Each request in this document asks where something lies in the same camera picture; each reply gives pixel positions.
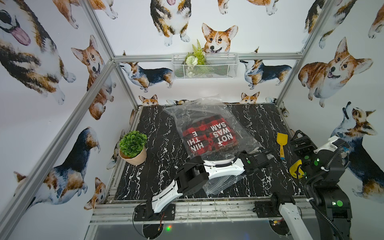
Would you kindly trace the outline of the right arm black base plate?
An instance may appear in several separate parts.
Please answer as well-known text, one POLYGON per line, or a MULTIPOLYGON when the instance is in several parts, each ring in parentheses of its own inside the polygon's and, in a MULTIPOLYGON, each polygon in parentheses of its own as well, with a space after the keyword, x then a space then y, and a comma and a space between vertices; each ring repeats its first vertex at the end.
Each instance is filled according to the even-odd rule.
POLYGON ((256 201, 254 202, 253 212, 257 214, 258 218, 281 218, 280 205, 281 202, 275 200, 256 201))

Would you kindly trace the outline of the red black plaid shirt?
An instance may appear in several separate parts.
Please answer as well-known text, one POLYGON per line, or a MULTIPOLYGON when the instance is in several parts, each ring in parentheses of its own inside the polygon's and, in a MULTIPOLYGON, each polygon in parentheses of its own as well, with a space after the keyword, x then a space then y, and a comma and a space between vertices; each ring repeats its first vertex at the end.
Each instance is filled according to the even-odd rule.
POLYGON ((202 118, 182 128, 182 138, 194 156, 203 156, 239 144, 234 128, 222 115, 202 118))

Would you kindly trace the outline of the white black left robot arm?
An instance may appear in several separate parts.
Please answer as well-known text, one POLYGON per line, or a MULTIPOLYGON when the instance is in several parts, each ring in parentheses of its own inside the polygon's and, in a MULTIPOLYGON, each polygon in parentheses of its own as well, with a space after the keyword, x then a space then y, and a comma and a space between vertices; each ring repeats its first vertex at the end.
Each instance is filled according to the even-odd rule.
POLYGON ((182 164, 170 185, 146 203, 146 215, 164 212, 170 203, 181 196, 189 196, 204 189, 207 195, 217 194, 245 177, 266 168, 273 150, 260 149, 254 153, 238 152, 233 158, 208 161, 197 156, 182 164))

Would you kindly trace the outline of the clear plastic vacuum bag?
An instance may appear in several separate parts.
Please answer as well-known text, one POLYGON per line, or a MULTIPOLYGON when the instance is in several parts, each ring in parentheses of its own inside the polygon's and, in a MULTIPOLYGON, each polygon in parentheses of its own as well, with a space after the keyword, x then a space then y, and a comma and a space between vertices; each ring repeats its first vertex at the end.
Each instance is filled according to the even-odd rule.
POLYGON ((269 165, 269 150, 220 101, 199 99, 165 111, 173 117, 189 157, 175 176, 178 193, 203 189, 216 195, 269 165))

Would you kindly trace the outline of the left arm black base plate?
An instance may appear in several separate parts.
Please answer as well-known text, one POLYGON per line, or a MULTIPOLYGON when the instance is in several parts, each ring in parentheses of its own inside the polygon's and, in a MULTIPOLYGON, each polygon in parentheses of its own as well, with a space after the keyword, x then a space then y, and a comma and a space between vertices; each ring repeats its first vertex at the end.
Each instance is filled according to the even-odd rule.
POLYGON ((140 204, 135 207, 133 219, 138 222, 173 221, 175 219, 176 205, 168 205, 164 211, 154 213, 149 204, 140 204))

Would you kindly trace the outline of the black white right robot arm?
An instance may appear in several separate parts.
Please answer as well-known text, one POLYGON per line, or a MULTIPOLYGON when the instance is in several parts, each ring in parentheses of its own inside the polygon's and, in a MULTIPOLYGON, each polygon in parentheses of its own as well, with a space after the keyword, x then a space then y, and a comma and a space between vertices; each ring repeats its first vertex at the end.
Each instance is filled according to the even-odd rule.
POLYGON ((318 148, 304 132, 297 130, 290 145, 299 159, 289 171, 302 181, 306 200, 318 218, 321 239, 348 240, 352 207, 338 183, 350 163, 349 144, 333 136, 318 148))

